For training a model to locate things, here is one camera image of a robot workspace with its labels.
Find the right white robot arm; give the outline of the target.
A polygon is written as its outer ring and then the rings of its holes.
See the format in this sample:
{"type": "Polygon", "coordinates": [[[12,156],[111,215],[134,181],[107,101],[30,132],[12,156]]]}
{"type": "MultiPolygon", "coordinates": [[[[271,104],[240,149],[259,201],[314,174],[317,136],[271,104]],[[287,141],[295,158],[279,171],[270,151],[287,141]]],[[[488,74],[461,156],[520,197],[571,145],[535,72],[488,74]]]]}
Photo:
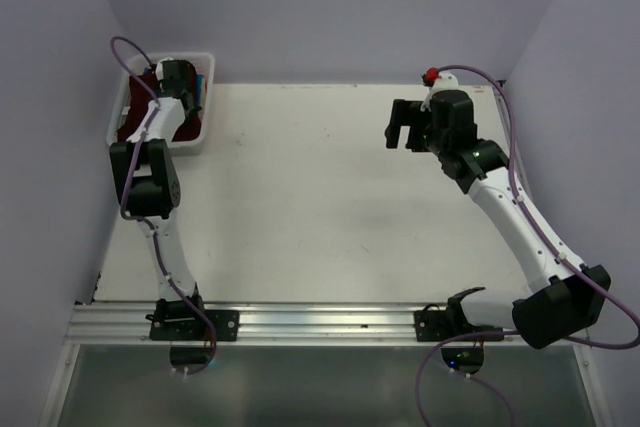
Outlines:
{"type": "Polygon", "coordinates": [[[408,128],[407,149],[433,153],[444,174],[454,180],[492,221],[527,281],[530,293],[473,287],[451,296],[436,313],[457,339],[492,329],[515,330],[536,349],[593,325],[611,278],[600,265],[586,266],[553,232],[547,234],[558,252],[545,246],[518,203],[526,200],[519,184],[509,182],[509,158],[498,143],[479,137],[474,104],[459,89],[445,89],[424,101],[396,99],[385,130],[386,146],[395,149],[408,128]]]}

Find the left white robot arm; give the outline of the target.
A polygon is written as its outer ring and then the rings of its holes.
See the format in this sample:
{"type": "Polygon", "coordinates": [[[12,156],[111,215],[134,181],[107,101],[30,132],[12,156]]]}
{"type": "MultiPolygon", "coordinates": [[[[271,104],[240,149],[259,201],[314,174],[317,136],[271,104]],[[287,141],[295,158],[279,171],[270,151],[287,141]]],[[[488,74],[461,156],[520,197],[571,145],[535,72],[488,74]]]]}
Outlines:
{"type": "Polygon", "coordinates": [[[169,144],[199,111],[197,74],[186,60],[167,57],[155,65],[157,88],[136,130],[109,147],[121,216],[136,222],[147,239],[158,274],[158,312],[152,320],[172,326],[185,339],[208,326],[197,283],[186,262],[177,225],[181,187],[169,144]]]}

